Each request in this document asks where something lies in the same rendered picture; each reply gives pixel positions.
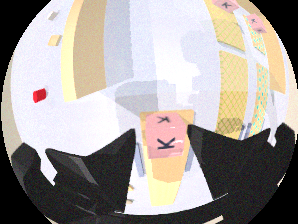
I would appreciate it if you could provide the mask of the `small red block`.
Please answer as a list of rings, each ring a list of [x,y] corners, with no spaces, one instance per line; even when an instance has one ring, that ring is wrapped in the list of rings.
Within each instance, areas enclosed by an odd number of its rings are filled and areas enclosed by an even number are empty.
[[[35,103],[45,100],[45,97],[47,97],[47,92],[45,92],[44,88],[37,89],[37,91],[33,92],[33,101],[35,101]]]

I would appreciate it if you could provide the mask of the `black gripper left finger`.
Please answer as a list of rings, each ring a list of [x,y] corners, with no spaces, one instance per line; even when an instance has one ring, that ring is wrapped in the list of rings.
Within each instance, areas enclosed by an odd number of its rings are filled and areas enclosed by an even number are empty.
[[[92,184],[105,201],[116,209],[114,212],[125,212],[129,180],[132,177],[130,172],[136,155],[134,128],[129,128],[124,135],[88,156],[72,155],[53,148],[45,148],[45,155],[56,172]]]

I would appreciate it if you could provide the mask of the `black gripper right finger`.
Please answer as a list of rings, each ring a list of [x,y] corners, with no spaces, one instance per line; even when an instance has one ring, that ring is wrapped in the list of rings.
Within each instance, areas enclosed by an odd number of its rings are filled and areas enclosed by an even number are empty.
[[[245,140],[231,139],[192,124],[188,125],[186,132],[190,147],[196,153],[194,156],[197,156],[197,163],[204,172],[210,196],[216,200],[227,194],[226,188],[229,188],[231,181],[241,172],[251,151],[262,145],[263,141],[269,140],[271,131],[267,127]]]

